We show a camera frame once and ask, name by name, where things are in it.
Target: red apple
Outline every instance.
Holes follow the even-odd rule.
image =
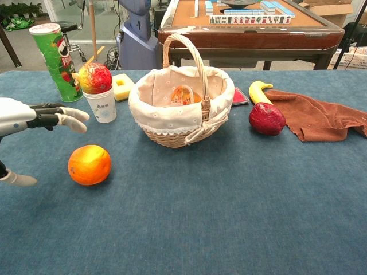
[[[253,107],[248,120],[256,131],[267,136],[280,134],[286,125],[286,118],[281,111],[276,106],[264,102],[259,102]]]

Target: white paper cup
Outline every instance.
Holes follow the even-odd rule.
[[[98,122],[109,123],[115,120],[117,114],[113,88],[96,95],[84,92],[83,95],[88,100],[89,106],[91,106],[93,114]]]

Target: chair leg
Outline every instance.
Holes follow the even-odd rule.
[[[66,43],[66,45],[68,47],[68,50],[70,52],[71,51],[71,49],[70,49],[70,42],[69,42],[69,38],[68,38],[67,33],[63,33],[63,37],[64,37],[65,43]]]
[[[81,56],[81,60],[82,60],[82,62],[87,62],[87,59],[86,59],[86,57],[84,56],[84,53],[83,53],[83,51],[79,48],[79,55]]]
[[[80,46],[76,45],[76,44],[70,44],[68,35],[66,33],[63,33],[63,36],[64,36],[64,40],[65,40],[65,43],[68,47],[69,52],[72,53],[72,52],[78,51],[82,62],[87,62],[87,59],[86,59],[83,51],[81,50]]]

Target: lace trim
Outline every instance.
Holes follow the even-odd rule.
[[[152,128],[150,126],[144,125],[142,123],[140,123],[139,121],[137,121],[135,119],[135,122],[144,130],[152,132],[152,133],[156,133],[157,135],[175,135],[177,133],[187,133],[187,132],[193,132],[196,129],[200,128],[200,125],[197,126],[191,126],[191,127],[181,127],[181,128],[176,128],[176,129],[155,129]]]

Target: brown towel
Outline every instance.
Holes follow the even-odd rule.
[[[367,138],[366,112],[297,93],[269,90],[265,94],[303,142],[338,142],[346,139],[348,128]]]

